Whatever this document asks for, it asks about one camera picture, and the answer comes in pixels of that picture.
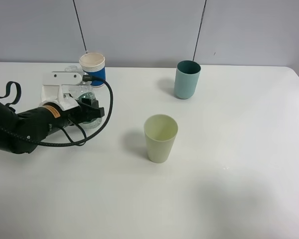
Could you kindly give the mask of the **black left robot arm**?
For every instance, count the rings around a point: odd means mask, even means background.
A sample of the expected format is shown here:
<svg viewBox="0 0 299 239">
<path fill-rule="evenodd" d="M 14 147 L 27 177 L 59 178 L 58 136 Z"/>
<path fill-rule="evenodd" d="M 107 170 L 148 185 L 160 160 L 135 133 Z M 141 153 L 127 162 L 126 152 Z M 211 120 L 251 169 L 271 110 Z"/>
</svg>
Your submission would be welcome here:
<svg viewBox="0 0 299 239">
<path fill-rule="evenodd" d="M 33 152 L 38 146 L 83 146 L 98 134 L 95 132 L 87 136 L 81 126 L 82 123 L 90 123 L 104 117 L 105 110 L 99 106 L 97 100 L 89 97 L 75 99 L 70 93 L 63 93 L 62 87 L 59 86 L 56 97 L 44 100 L 36 108 L 17 114 L 13 106 L 21 98 L 21 85 L 14 81 L 7 82 L 4 97 L 10 95 L 13 85 L 16 87 L 15 99 L 5 105 L 0 102 L 0 150 L 23 154 Z M 68 126 L 76 126 L 82 132 L 83 139 L 74 141 L 66 134 L 68 143 L 44 142 L 49 135 L 64 131 Z"/>
</svg>

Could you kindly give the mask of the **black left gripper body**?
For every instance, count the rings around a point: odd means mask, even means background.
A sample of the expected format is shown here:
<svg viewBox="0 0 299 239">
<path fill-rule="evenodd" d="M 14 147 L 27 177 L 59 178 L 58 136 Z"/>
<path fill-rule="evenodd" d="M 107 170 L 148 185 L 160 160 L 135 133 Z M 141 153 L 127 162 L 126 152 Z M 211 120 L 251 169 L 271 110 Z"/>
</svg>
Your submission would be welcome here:
<svg viewBox="0 0 299 239">
<path fill-rule="evenodd" d="M 45 103 L 43 108 L 45 112 L 43 115 L 44 129 L 54 129 L 57 126 L 67 127 L 74 123 L 91 121 L 95 115 L 95 109 L 84 103 L 79 103 L 77 107 L 66 111 L 63 111 L 55 103 Z"/>
</svg>

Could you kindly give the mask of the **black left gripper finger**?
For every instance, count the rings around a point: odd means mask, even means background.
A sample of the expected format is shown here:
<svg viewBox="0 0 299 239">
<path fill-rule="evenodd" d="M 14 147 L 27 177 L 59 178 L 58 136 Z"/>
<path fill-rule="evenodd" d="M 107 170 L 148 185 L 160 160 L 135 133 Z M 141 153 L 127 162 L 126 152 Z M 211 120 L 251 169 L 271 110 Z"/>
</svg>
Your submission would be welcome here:
<svg viewBox="0 0 299 239">
<path fill-rule="evenodd" d="M 105 115 L 104 108 L 85 108 L 83 113 L 83 121 L 95 121 Z"/>
<path fill-rule="evenodd" d="M 89 105 L 93 108 L 98 108 L 99 107 L 99 102 L 97 99 L 93 98 L 93 99 L 90 99 L 90 98 L 82 98 L 81 99 L 81 102 L 86 104 L 86 105 Z"/>
</svg>

